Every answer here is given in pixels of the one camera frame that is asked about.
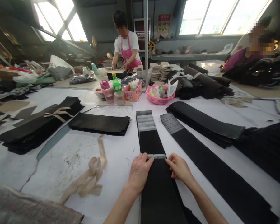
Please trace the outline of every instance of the green bottle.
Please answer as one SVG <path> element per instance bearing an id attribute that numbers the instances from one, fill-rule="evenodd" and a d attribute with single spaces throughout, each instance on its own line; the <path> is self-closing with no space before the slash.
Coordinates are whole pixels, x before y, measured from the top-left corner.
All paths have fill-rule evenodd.
<path id="1" fill-rule="evenodd" d="M 116 74 L 112 73 L 113 76 L 113 87 L 115 89 L 115 92 L 121 91 L 121 84 L 120 81 L 117 79 Z"/>

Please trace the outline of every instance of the woman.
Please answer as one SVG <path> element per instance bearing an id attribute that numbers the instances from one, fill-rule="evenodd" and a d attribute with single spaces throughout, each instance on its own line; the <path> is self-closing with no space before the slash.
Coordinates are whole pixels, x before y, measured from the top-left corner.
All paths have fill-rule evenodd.
<path id="1" fill-rule="evenodd" d="M 240 66 L 256 59 L 267 58 L 273 55 L 274 33 L 267 32 L 258 38 L 258 42 L 250 42 L 250 46 L 240 49 L 232 55 L 223 67 L 222 72 L 227 72 L 234 66 Z"/>
<path id="2" fill-rule="evenodd" d="M 115 69 L 119 54 L 124 58 L 123 69 L 133 69 L 142 65 L 139 56 L 138 37 L 128 30 L 127 16 L 124 12 L 117 10 L 113 15 L 113 22 L 119 37 L 115 40 L 115 51 L 112 62 L 112 70 Z"/>

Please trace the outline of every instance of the white t-shirt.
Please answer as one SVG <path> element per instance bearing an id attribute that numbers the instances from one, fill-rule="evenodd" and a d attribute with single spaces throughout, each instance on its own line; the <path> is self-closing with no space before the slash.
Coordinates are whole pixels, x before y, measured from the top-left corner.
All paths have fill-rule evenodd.
<path id="1" fill-rule="evenodd" d="M 235 48 L 230 52 L 231 56 L 236 52 L 237 46 L 242 46 L 242 48 L 246 48 L 249 46 L 249 33 L 243 35 L 240 38 L 240 40 L 239 40 L 239 42 L 237 42 L 237 45 L 235 46 Z"/>
<path id="2" fill-rule="evenodd" d="M 132 31 L 128 32 L 128 37 L 130 39 L 130 45 L 131 45 L 131 49 L 133 51 L 133 49 L 138 50 L 139 51 L 139 43 L 138 43 L 138 37 L 137 34 L 135 34 Z M 121 36 L 117 37 L 115 40 L 115 52 L 119 52 L 120 54 L 122 54 L 121 52 Z M 123 39 L 122 41 L 122 48 L 123 50 L 128 50 L 129 46 L 128 46 L 128 39 Z M 139 56 L 139 52 L 137 52 L 135 60 L 140 61 L 140 56 Z"/>

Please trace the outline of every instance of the gray striped fabric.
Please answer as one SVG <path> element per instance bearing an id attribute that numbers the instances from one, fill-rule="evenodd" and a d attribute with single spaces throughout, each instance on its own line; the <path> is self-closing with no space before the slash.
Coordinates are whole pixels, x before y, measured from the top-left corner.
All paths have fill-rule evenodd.
<path id="1" fill-rule="evenodd" d="M 172 113 L 161 115 L 161 121 L 171 135 L 184 128 Z"/>
<path id="2" fill-rule="evenodd" d="M 137 116 L 138 130 L 141 131 L 153 131 L 156 130 L 155 122 L 152 115 L 138 115 Z"/>

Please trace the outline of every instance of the pink shirt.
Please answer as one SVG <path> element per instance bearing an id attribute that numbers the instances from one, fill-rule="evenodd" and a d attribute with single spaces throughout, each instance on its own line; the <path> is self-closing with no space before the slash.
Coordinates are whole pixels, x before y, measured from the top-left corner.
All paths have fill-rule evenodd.
<path id="1" fill-rule="evenodd" d="M 251 55 L 250 57 L 246 58 L 245 53 L 246 53 L 246 48 L 240 49 L 237 52 L 235 52 L 234 55 L 232 55 L 229 58 L 229 60 L 226 62 L 225 66 L 224 66 L 224 71 L 226 72 L 236 65 L 245 64 L 245 63 L 248 63 L 248 62 L 253 61 L 255 59 L 266 58 L 265 56 L 260 55 L 260 54 Z"/>

